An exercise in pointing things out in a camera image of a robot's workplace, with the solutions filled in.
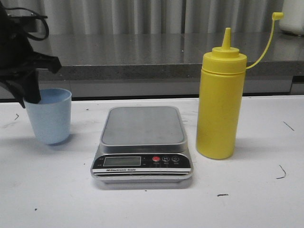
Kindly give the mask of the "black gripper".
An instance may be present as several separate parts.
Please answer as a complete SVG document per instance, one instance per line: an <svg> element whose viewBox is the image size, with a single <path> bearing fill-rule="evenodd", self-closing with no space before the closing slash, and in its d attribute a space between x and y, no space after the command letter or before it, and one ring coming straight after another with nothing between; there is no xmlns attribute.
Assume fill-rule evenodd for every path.
<svg viewBox="0 0 304 228"><path fill-rule="evenodd" d="M22 26L10 19L0 6L0 86L10 92L25 108L24 100L38 104L41 100L38 73L29 67L37 52L31 46ZM23 90L6 80L23 79Z"/></svg>

